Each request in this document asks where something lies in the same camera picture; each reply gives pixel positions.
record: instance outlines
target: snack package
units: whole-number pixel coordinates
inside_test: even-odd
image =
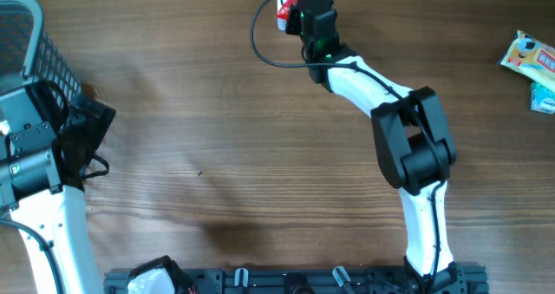
[[[555,92],[555,49],[521,30],[517,30],[515,38],[499,64]]]
[[[547,114],[555,113],[555,93],[537,82],[531,86],[532,102],[530,109]]]

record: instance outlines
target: black cable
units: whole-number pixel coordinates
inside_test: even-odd
[[[96,155],[96,154],[93,155],[93,160],[96,160],[99,163],[101,163],[105,167],[105,169],[102,170],[102,171],[86,174],[82,177],[83,180],[87,180],[87,179],[98,177],[98,176],[105,176],[108,173],[110,173],[110,164],[108,163],[107,160],[104,160],[102,157],[100,157],[99,155]]]
[[[50,90],[56,92],[60,98],[62,99],[62,113],[64,115],[64,118],[67,120],[69,117],[69,102],[68,102],[68,98],[66,98],[66,95],[63,93],[62,89],[60,88],[60,86],[58,86],[55,82],[47,82],[48,88],[50,88]]]
[[[372,78],[374,81],[376,81],[378,84],[380,84],[380,86],[382,86],[384,89],[386,89],[390,94],[392,94],[395,98],[397,98],[397,100],[399,100],[399,102],[402,105],[402,108],[408,113],[408,116],[410,117],[410,120],[420,128],[420,130],[422,131],[422,134],[424,135],[424,139],[426,140],[428,147],[430,149],[430,152],[432,153],[432,155],[434,156],[434,161],[436,166],[439,168],[439,177],[440,177],[440,184],[438,186],[436,186],[434,188],[434,190],[431,193],[431,196],[429,198],[431,204],[432,204],[432,214],[433,214],[433,218],[434,218],[434,231],[435,231],[435,259],[434,259],[434,269],[432,271],[432,274],[430,276],[430,285],[428,287],[428,293],[432,293],[433,292],[433,288],[434,288],[434,282],[435,282],[435,277],[437,274],[437,269],[438,269],[438,265],[439,265],[439,260],[440,260],[440,252],[441,252],[441,241],[440,241],[440,229],[439,229],[439,220],[437,218],[437,208],[436,208],[436,202],[435,202],[435,194],[437,192],[437,190],[439,188],[441,188],[444,183],[445,183],[445,171],[443,169],[443,165],[441,164],[441,159],[439,154],[437,153],[437,150],[435,148],[435,145],[432,141],[432,139],[429,136],[428,131],[426,130],[426,128],[424,128],[422,121],[419,117],[419,115],[415,112],[415,110],[413,108],[411,108],[404,100],[403,97],[401,95],[399,95],[397,92],[395,92],[395,90],[390,87],[389,85],[387,85],[385,82],[383,82],[381,79],[379,79],[377,76],[373,75],[372,73],[359,68],[356,65],[356,62],[352,62],[350,64],[338,64],[338,63],[300,63],[300,64],[289,64],[289,63],[279,63],[279,62],[274,62],[268,58],[266,58],[265,56],[263,56],[259,51],[258,48],[256,46],[256,43],[254,41],[254,28],[256,25],[256,21],[258,19],[258,16],[260,15],[260,12],[262,11],[262,9],[272,0],[264,0],[262,2],[262,4],[260,4],[260,7],[258,7],[256,13],[254,14],[254,17],[252,18],[252,23],[251,23],[251,47],[252,47],[252,51],[254,51],[254,54],[263,62],[265,62],[266,64],[269,64],[271,66],[275,66],[278,68],[282,68],[282,69],[300,69],[300,68],[314,68],[314,67],[329,67],[330,69],[332,68],[339,68],[339,69],[353,69],[356,72],[360,72],[365,74],[366,76]],[[301,53],[303,56],[303,59],[306,61],[305,59],[305,52],[304,52],[304,46],[301,49]]]
[[[24,231],[36,240],[36,242],[39,244],[41,248],[41,251],[44,252],[44,255],[46,255],[46,259],[49,261],[50,270],[52,270],[52,276],[54,277],[56,293],[63,294],[62,277],[60,277],[60,272],[58,271],[58,265],[56,264],[56,259],[54,258],[54,254],[52,253],[52,249],[50,248],[49,243],[46,242],[46,240],[36,231],[16,221],[8,220],[8,219],[0,219],[0,225],[8,225],[16,229],[19,229],[21,231]]]
[[[303,58],[303,60],[306,61],[306,54],[304,53],[304,51],[305,51],[305,47],[303,45],[303,47],[301,48],[301,57]]]
[[[94,113],[89,112],[88,110],[84,109],[84,108],[79,108],[73,104],[70,104],[69,107],[77,112],[80,112],[82,114],[85,114],[85,116],[93,118],[95,120],[99,120],[100,117]]]

